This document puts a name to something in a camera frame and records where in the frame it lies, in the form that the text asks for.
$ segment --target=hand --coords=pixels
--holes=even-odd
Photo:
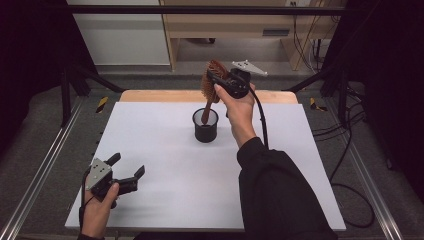
[[[253,105],[255,104],[255,99],[250,92],[243,98],[234,99],[218,84],[215,84],[214,87],[217,95],[222,99],[227,107],[228,118],[231,123],[231,131],[238,147],[240,148],[248,140],[256,137],[256,133],[252,125]],[[250,87],[255,90],[255,85],[252,83],[250,84]]]
[[[93,198],[90,190],[85,191],[86,203],[84,212],[84,224],[81,233],[93,237],[103,238],[106,234],[106,224],[109,219],[110,207],[118,197],[119,184],[114,183],[106,194],[102,202]]]

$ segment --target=white wall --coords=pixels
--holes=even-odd
[[[67,0],[81,5],[159,5],[158,0]],[[160,15],[74,14],[96,65],[169,65]]]

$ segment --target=white tabletop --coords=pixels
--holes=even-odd
[[[133,176],[145,165],[139,190],[122,195],[108,227],[149,231],[242,231],[236,160],[226,108],[219,115],[218,135],[211,143],[194,137],[193,113],[204,103],[116,103],[95,157],[107,160],[116,152],[117,179]],[[333,191],[300,104],[263,104],[269,146],[293,159],[323,208],[330,227],[345,230]],[[257,108],[254,127],[262,138]],[[80,195],[65,226],[79,228]]]

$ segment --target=wooden brush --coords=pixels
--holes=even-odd
[[[207,102],[205,106],[205,110],[202,114],[202,123],[207,124],[209,119],[209,112],[211,110],[212,103],[218,103],[219,97],[216,95],[215,88],[213,87],[213,82],[208,78],[207,71],[213,72],[221,79],[226,79],[228,77],[228,70],[222,65],[220,62],[216,60],[211,60],[206,65],[206,70],[202,76],[201,90],[203,96],[205,96]]]

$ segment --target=pen holder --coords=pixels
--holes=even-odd
[[[194,136],[199,142],[208,143],[215,140],[217,135],[218,114],[211,109],[206,124],[202,123],[202,114],[205,109],[198,109],[193,114]]]

